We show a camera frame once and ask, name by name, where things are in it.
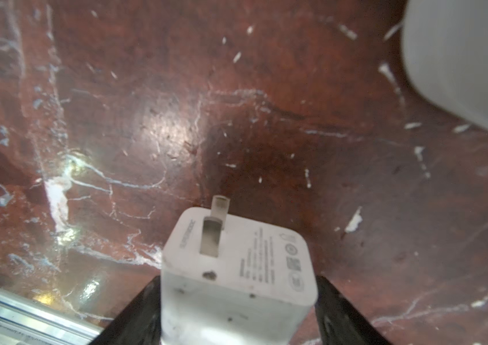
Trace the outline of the white square plug adapter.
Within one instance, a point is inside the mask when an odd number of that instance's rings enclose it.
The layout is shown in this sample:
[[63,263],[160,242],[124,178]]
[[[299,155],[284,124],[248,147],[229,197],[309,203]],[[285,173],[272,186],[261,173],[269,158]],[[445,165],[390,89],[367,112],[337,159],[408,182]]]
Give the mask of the white square plug adapter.
[[163,248],[163,344],[288,344],[317,302],[304,238],[229,207],[188,208]]

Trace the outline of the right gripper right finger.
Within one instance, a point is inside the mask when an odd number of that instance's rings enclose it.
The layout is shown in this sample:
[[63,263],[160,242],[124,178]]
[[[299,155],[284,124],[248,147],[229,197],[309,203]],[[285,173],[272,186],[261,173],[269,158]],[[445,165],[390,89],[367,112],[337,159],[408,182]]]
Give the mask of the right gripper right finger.
[[324,345],[391,345],[326,277],[316,276],[314,306]]

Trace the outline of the white square power strip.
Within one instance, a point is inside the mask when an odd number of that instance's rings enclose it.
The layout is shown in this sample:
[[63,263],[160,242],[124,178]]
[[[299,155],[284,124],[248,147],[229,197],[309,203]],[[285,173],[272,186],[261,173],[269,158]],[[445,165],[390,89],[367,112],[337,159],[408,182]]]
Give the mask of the white square power strip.
[[408,1],[401,54],[420,95],[488,130],[488,1]]

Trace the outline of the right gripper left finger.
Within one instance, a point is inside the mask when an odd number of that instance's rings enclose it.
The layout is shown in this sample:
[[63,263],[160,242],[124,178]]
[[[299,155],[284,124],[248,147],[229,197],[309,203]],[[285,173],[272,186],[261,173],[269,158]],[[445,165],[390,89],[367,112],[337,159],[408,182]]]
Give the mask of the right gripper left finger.
[[161,277],[156,276],[90,345],[159,345]]

